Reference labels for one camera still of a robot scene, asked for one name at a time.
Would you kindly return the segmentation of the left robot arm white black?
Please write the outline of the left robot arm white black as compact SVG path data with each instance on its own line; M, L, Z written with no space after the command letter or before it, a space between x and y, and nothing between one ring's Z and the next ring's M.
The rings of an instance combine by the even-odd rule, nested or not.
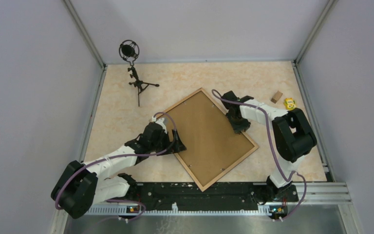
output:
M97 203L122 198L135 199L137 189L129 175L117 172L156 156L185 151L173 118L164 112L153 115L144 131L124 143L117 150L89 162L70 162L52 192L57 210L64 210L71 218L82 217Z

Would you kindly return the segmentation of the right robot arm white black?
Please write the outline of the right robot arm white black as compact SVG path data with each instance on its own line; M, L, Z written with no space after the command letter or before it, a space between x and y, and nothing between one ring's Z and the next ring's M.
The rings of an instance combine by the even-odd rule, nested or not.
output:
M233 131L247 131L251 121L266 127L269 147L276 165L266 180L266 195L279 201L291 185L293 174L306 155L317 145L317 138L303 110L279 109L255 100L251 96L237 97L233 91L220 95L212 90L227 109Z

